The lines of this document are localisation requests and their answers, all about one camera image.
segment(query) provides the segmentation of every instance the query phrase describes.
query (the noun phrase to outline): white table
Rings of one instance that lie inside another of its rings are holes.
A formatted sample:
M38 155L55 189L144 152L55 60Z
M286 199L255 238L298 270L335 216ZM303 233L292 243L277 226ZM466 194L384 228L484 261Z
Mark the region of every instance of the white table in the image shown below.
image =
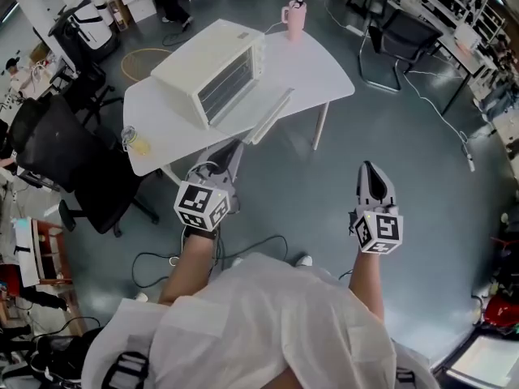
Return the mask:
M286 32L267 35L265 42L265 72L261 79L294 89L280 118L322 105L313 141L316 150L330 101L352 95L354 85L333 56L305 32L297 43L289 42ZM151 146L151 152L146 156L139 156L131 149L128 154L138 176L162 169L180 184L170 163L231 135L214 128L202 130L193 126L176 114L167 100L164 89L152 77L127 89L124 96L124 126L133 126ZM245 130L250 128L242 128L234 135Z

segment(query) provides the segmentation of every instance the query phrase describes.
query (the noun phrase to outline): black cable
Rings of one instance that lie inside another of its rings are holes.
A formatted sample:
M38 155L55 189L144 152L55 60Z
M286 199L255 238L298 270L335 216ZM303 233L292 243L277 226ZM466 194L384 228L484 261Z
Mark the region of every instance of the black cable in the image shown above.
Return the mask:
M339 280L342 280L342 278L345 277L345 276L349 276L349 275L351 275L351 273L352 273L353 271L354 271L353 269L350 269L349 271L346 271L344 274L342 274L341 276L339 276Z
M135 279L135 263L137 262L137 259L139 259L143 255L151 255L151 256L156 256L158 258L163 258L163 259L170 259L170 258L173 258L174 256L179 256L178 254L160 255L160 254L155 254L154 252L141 252L141 253L137 254L135 259L133 260L133 263L131 264L131 280L140 289L148 289L148 288L152 287L153 285L156 285L156 284L160 283L161 281L167 280L169 278L168 276L162 276L158 280L153 281L151 284L148 284L148 285L139 284L137 282L137 280Z
M30 306L29 308L18 307L18 306L16 305L16 301L14 301L14 303L15 303L15 307L16 307L18 310L26 310L26 311L29 311L29 310L32 308L32 306L34 306L34 303L33 303L33 302L31 303L31 306Z
M91 320L95 320L95 321L97 322L97 326L98 326L98 327L101 326L101 322L100 322L97 318L95 318L95 317L89 317L89 316L83 316L83 315L80 315L80 316L78 316L78 317L74 317L74 318L71 318L70 320L68 320L68 321L65 323L65 325L64 325L62 328L60 328L58 331L52 331L52 332L50 332L50 333L45 333L45 334L40 334L40 335L38 335L38 336L34 336L34 337L32 338L31 341L34 341L34 340L36 340L36 339L39 339L40 337L43 337L43 336L51 336L51 335L54 335L54 334L61 333L63 330L65 330L65 329L67 328L67 326L68 326L70 323L72 323L74 320L79 320L80 318L90 318Z
M286 261L286 257L289 253L289 244L283 235L272 235L271 237L267 237L263 241L256 242L256 243L248 246L244 250L240 250L239 252L235 252L234 254L226 255L225 257L221 257L221 259L234 259L238 255L243 254L244 252L247 252L248 250L251 250L252 248L256 248L257 246L263 245L265 242L271 241L272 239L276 239L277 237L280 237L281 239L283 239L283 242L285 243L285 256L283 257L283 261Z
M191 38L187 38L187 39L184 39L183 41L176 41L177 37L179 37L180 35L182 35L182 32L179 32L179 33L170 33L169 35L165 35L164 36L164 39L162 39L162 46L165 46L166 48L169 48L171 46L176 46L176 45L180 45L182 43L186 43L188 40L190 40ZM166 39L170 39L170 40L173 40L172 42L168 42L168 43L165 43L166 42Z

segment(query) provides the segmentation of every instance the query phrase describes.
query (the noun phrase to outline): yellow object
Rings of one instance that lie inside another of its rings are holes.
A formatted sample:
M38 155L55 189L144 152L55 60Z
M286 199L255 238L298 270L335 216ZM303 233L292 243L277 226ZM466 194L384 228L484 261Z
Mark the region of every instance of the yellow object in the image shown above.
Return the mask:
M141 156L146 156L151 150L148 141L141 139L139 136L137 136L133 143L127 145L128 147L133 148L134 151Z
M138 49L128 53L121 61L122 73L134 82L149 77L152 69L159 65L172 52L166 49Z

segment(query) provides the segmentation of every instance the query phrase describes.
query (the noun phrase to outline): white cable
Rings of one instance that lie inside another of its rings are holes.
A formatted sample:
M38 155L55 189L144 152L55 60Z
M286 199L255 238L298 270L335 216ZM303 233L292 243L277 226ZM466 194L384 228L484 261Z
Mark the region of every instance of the white cable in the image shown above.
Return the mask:
M443 75L443 74L435 74L433 72L423 72L423 71L409 71L408 74L424 74L424 75L434 75L434 76L441 76L442 78L451 78L451 79L461 79L462 76L452 76L452 75Z
M465 154L468 155L469 152L467 150L467 147L466 147L466 144L468 143L469 139L467 138L466 134L463 132L463 131L458 131L456 128L454 128L450 122L448 122L442 115L441 115L441 112L438 111L438 109L436 108L436 105L434 105L434 103L429 99L429 98L426 98L425 96L422 96L420 95L420 92L419 90L411 83L411 81L409 81L409 78L407 78L407 75L404 74L404 78L405 80L407 81L407 83L416 91L418 97L421 99L421 100L426 100L429 104L432 105L432 108L436 111L436 113L438 114L438 116L442 119L442 121L447 124L455 133L456 135L458 136L458 138L461 140L461 142L463 143L463 149L465 151Z
M272 29L274 26L277 26L278 24L283 24L283 22L277 22L273 24L270 28L267 29L267 31L264 34L266 35L270 29Z
M332 13L330 12L330 10L328 9L328 6L326 6L326 3L324 4L324 8L326 9L326 11L328 12L328 14L330 15L330 17L333 19L333 21L335 23L337 23L339 26L341 26L343 29L347 29L348 28L348 25L344 26L342 24L339 23L339 21L333 17Z
M215 165L216 167L220 167L214 161L200 161L199 163L196 163L193 167L191 167L189 170L187 170L186 178L184 180L187 180L187 178L193 172L193 170L202 167L203 165Z

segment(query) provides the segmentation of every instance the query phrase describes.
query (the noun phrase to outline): white box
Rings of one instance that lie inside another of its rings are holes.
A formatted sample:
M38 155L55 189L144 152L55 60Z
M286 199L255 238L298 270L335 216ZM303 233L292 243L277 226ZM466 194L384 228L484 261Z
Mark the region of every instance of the white box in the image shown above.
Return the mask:
M123 4L128 6L131 17L137 23L149 16L155 15L157 9L153 0L121 0Z
M128 4L131 17L137 23L157 13L153 0L136 0Z

